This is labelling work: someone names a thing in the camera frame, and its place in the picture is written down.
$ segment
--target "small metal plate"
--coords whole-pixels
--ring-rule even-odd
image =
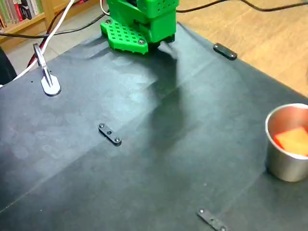
[[[216,231],[231,231],[224,223],[218,220],[206,209],[199,209],[197,214]]]
[[[230,49],[226,48],[225,46],[221,45],[220,43],[216,43],[213,46],[214,51],[219,54],[222,54],[229,60],[236,60],[237,53],[231,51]]]
[[[98,130],[105,136],[107,139],[113,143],[115,146],[120,146],[122,140],[117,136],[117,134],[111,130],[106,124],[101,123],[98,125]]]

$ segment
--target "stainless steel cup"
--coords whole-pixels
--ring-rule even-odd
[[[308,105],[287,104],[274,109],[266,118],[265,131],[268,137],[266,167],[274,176],[295,182],[308,176],[308,157],[286,152],[273,140],[280,132],[299,126],[308,129]]]

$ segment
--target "orange sponge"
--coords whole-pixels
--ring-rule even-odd
[[[289,153],[308,156],[308,132],[303,127],[279,133],[274,141]]]

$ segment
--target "black cable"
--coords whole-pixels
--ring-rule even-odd
[[[224,1],[228,1],[228,0],[217,0],[214,2],[211,2],[209,4],[206,5],[202,5],[202,6],[198,6],[195,8],[191,8],[191,9],[187,9],[187,10],[177,10],[178,13],[188,13],[188,12],[193,12],[193,11],[197,11],[212,5],[215,5],[217,3],[221,3]],[[247,4],[248,6],[252,7],[253,9],[257,10],[257,11],[261,11],[261,12],[273,12],[273,11],[280,11],[280,10],[285,10],[285,9],[290,9],[293,7],[298,7],[298,6],[304,6],[304,5],[308,5],[308,2],[302,2],[302,3],[296,3],[296,4],[291,4],[291,5],[285,5],[285,6],[280,6],[280,7],[274,7],[274,8],[260,8],[255,6],[254,4],[248,2],[247,0],[239,0],[245,4]]]
[[[79,0],[79,1],[77,1],[77,2],[74,2],[73,5],[72,5],[72,7],[75,6],[75,5],[77,5],[77,4],[79,4],[79,3],[84,3],[84,0]],[[53,17],[52,21],[50,22],[50,24],[49,24],[49,26],[48,26],[48,28],[47,28],[47,30],[46,30],[46,34],[49,34],[49,33],[51,32],[51,29],[52,29],[52,27],[53,27],[54,22],[55,22],[56,19],[59,17],[59,15],[61,15],[61,14],[65,11],[65,9],[66,9],[66,7],[63,7],[63,8]],[[42,42],[41,42],[40,45],[39,45],[40,48],[43,47],[43,45],[45,44],[46,40],[47,40],[47,38],[44,38],[44,39],[42,40]],[[35,59],[35,54],[32,55],[31,59],[30,59],[29,62],[28,62],[27,67],[31,65],[31,63],[34,61],[34,59]]]
[[[198,6],[198,7],[187,9],[187,10],[177,10],[177,13],[188,13],[188,12],[192,12],[192,11],[197,11],[197,10],[200,10],[200,9],[203,9],[203,8],[206,8],[206,7],[209,7],[209,6],[221,3],[223,1],[227,1],[227,0],[217,0],[217,1],[214,1],[214,2],[210,2],[210,3],[206,4],[206,5]]]
[[[301,3],[285,5],[285,6],[279,6],[279,7],[274,7],[274,8],[260,8],[260,7],[257,7],[257,6],[255,6],[253,4],[251,4],[250,2],[248,2],[246,0],[240,0],[240,1],[245,3],[245,4],[247,4],[248,6],[250,6],[252,8],[254,8],[255,10],[261,11],[261,12],[280,11],[280,10],[290,9],[290,8],[293,8],[293,7],[308,5],[308,2],[301,2]]]
[[[203,8],[206,8],[206,7],[209,7],[209,6],[221,3],[221,2],[225,2],[225,1],[228,1],[228,0],[217,0],[217,1],[214,1],[214,2],[211,2],[211,3],[208,3],[206,5],[198,6],[198,7],[195,7],[195,8],[191,8],[191,9],[187,9],[187,10],[177,10],[177,12],[178,13],[193,12],[193,11],[197,11],[197,10],[200,10],[200,9],[203,9]],[[251,4],[250,2],[248,2],[246,0],[240,0],[240,1],[245,3],[245,4],[247,4],[248,6],[252,7],[253,9],[255,9],[257,11],[261,11],[261,12],[279,11],[279,10],[285,10],[285,9],[293,8],[293,7],[308,5],[308,2],[303,2],[303,3],[291,4],[291,5],[286,5],[286,6],[274,7],[274,8],[260,8],[260,7],[257,7],[257,6],[255,6],[253,4]],[[85,25],[83,27],[80,27],[80,28],[77,28],[77,29],[74,29],[74,30],[60,31],[60,32],[55,33],[55,35],[62,35],[62,34],[67,34],[67,33],[73,33],[73,32],[76,32],[76,31],[80,31],[80,30],[85,29],[85,28],[89,27],[90,25],[94,24],[95,22],[100,20],[103,16],[104,16],[104,14],[100,15],[98,18],[94,19],[92,22],[90,22],[89,24],[87,24],[87,25]],[[32,36],[32,35],[0,33],[0,36],[14,37],[14,38],[24,38],[24,39],[25,38],[26,39],[30,39],[30,38],[31,39],[35,39],[35,38],[36,39],[42,39],[42,38],[48,37],[49,34]]]
[[[68,33],[73,33],[73,32],[77,32],[77,31],[80,31],[80,30],[83,30],[91,25],[93,25],[94,23],[96,23],[98,20],[100,20],[101,18],[103,18],[105,16],[105,14],[101,14],[100,16],[98,16],[97,18],[95,18],[93,21],[91,21],[90,23],[82,26],[82,27],[79,27],[79,28],[76,28],[76,29],[73,29],[73,30],[65,30],[65,31],[59,31],[59,32],[56,32],[54,35],[63,35],[63,34],[68,34]],[[7,36],[7,37],[14,37],[14,38],[26,38],[26,39],[42,39],[42,38],[46,38],[49,36],[49,34],[46,34],[46,35],[35,35],[35,36],[32,36],[32,35],[19,35],[19,34],[7,34],[7,33],[0,33],[0,36]]]

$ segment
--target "green robot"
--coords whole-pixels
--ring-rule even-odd
[[[110,47],[147,53],[161,41],[173,42],[179,0],[108,0],[110,19],[101,23]]]

